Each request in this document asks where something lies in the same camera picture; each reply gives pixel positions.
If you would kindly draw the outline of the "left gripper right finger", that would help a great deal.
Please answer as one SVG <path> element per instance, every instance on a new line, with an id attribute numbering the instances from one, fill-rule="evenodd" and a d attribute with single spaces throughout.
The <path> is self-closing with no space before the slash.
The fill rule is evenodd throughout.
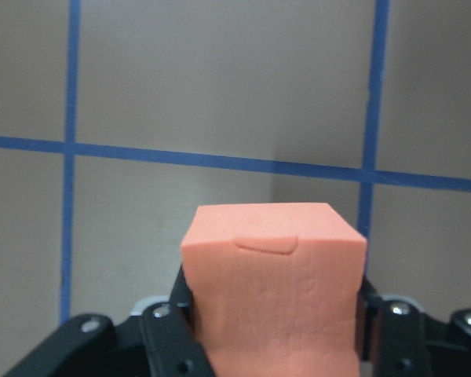
<path id="1" fill-rule="evenodd" d="M 363 278 L 355 350 L 373 376 L 471 376 L 471 308 L 443 322 L 408 297 L 380 295 Z"/>

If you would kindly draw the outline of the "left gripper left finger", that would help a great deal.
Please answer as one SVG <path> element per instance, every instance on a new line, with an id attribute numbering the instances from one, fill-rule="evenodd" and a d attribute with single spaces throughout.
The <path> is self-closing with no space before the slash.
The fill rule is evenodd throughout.
<path id="1" fill-rule="evenodd" d="M 170 296 L 121 324 L 72 317 L 18 361 L 7 376 L 213 376 L 193 335 L 193 297 L 180 271 Z"/>

